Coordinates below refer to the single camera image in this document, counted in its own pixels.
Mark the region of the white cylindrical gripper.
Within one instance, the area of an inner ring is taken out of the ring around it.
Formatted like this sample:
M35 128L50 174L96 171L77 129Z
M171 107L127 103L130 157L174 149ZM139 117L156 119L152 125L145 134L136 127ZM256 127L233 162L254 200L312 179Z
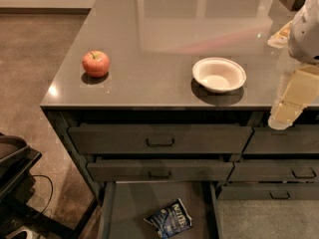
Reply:
M289 128L318 95L319 67L307 64L297 68L290 77L282 103L271 108L268 125L276 130Z

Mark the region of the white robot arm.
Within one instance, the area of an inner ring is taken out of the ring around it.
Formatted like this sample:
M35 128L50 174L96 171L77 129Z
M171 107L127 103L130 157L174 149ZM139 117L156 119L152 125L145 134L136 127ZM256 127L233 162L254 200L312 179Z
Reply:
M267 44L277 49L286 47L289 56L300 62L281 76L268 119L271 128L285 130L319 96L319 0L305 0L293 20Z

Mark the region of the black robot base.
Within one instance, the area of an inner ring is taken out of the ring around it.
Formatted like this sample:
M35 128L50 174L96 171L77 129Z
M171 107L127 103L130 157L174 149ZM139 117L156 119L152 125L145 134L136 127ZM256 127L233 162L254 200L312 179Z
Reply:
M22 203L13 194L14 189L28 177L29 170L42 157L23 138L0 135L0 200L1 204L17 215L26 225L38 231L52 232L60 239L79 239L98 202L93 200L75 229L71 229L47 216L44 212Z

